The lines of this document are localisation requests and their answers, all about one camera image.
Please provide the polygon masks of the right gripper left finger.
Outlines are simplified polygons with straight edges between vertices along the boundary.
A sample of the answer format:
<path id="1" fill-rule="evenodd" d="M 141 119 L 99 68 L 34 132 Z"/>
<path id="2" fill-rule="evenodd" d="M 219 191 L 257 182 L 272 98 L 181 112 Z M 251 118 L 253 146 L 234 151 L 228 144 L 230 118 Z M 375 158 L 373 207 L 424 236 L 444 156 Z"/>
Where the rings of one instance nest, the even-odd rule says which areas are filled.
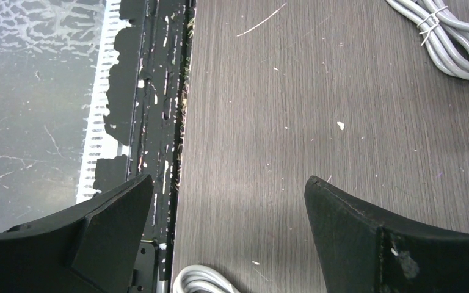
<path id="1" fill-rule="evenodd" d="M 0 292 L 128 292 L 153 196 L 140 175 L 54 214 L 0 232 Z"/>

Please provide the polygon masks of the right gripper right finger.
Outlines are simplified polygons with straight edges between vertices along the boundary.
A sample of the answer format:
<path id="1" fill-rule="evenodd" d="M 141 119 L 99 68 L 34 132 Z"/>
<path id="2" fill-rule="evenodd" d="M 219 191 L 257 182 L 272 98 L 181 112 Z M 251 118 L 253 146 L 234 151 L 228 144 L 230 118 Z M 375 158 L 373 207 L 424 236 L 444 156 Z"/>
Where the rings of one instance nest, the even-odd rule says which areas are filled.
<path id="1" fill-rule="evenodd" d="M 469 234 L 417 222 L 312 176 L 305 205 L 329 292 L 469 292 Z"/>

